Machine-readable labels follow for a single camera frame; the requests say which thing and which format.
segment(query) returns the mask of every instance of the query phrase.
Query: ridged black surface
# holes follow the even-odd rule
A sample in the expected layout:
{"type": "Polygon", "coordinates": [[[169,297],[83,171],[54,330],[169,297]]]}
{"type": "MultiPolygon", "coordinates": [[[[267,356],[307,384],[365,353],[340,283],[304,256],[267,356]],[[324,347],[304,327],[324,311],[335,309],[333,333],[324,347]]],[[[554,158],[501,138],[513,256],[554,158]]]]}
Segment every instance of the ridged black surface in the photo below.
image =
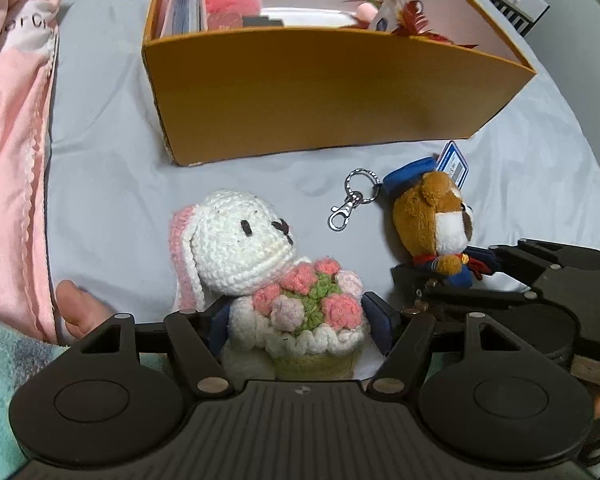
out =
{"type": "Polygon", "coordinates": [[[590,479],[573,463],[535,472],[498,472],[463,463],[430,442],[407,407],[371,400],[357,383],[260,381],[248,383],[233,399],[203,402],[173,440],[134,463],[70,471],[31,462],[13,478],[590,479]]]}

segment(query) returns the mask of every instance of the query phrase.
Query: white bunny head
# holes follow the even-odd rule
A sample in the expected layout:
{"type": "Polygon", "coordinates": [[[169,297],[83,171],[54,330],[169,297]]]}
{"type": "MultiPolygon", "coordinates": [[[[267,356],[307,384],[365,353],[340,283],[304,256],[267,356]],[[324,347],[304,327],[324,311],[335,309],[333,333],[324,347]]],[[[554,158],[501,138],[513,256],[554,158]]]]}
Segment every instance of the white bunny head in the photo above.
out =
{"type": "Polygon", "coordinates": [[[230,296],[252,294],[291,268],[294,243],[288,224],[251,193],[220,190],[181,209],[170,235],[175,308],[204,310],[201,283],[230,296]]]}

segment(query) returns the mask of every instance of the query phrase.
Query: pink blanket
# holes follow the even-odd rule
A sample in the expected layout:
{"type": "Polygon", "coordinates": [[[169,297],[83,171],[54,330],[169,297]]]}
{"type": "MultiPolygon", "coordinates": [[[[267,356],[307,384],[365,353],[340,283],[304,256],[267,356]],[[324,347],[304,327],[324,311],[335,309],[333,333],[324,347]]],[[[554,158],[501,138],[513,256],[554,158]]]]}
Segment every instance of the pink blanket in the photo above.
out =
{"type": "Polygon", "coordinates": [[[0,320],[56,342],[44,173],[61,0],[0,0],[0,320]]]}

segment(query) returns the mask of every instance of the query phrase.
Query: red scarf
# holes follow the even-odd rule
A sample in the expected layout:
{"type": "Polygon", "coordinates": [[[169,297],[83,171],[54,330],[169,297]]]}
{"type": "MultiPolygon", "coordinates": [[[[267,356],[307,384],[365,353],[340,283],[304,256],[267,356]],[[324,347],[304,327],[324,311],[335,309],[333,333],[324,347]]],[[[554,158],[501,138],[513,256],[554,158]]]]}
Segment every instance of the red scarf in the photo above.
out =
{"type": "MultiPolygon", "coordinates": [[[[456,254],[456,256],[460,260],[462,260],[462,257],[467,256],[467,255],[466,254],[456,254]]],[[[434,254],[421,254],[420,256],[414,256],[413,257],[413,265],[416,267],[421,267],[421,266],[428,264],[429,262],[432,262],[437,257],[438,256],[436,256],[434,254]]],[[[484,262],[481,262],[480,260],[476,260],[475,258],[472,258],[471,256],[468,256],[468,258],[469,258],[469,261],[466,264],[466,266],[469,267],[469,270],[474,274],[474,276],[476,277],[477,280],[481,280],[483,274],[489,274],[491,272],[491,269],[489,267],[487,267],[487,265],[484,262]]]]}

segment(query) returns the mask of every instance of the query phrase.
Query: metal lobster clasp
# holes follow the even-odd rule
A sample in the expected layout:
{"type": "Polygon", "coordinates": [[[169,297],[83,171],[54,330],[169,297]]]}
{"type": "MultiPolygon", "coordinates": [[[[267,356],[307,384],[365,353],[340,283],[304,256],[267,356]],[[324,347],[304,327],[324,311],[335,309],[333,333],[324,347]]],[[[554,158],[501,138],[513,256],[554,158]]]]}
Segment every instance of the metal lobster clasp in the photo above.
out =
{"type": "Polygon", "coordinates": [[[333,206],[331,208],[331,215],[329,216],[329,227],[334,231],[342,231],[349,223],[349,217],[351,212],[362,203],[362,193],[359,191],[352,191],[347,196],[347,201],[340,207],[333,206]],[[342,225],[336,225],[333,221],[336,217],[342,216],[342,225]]]}

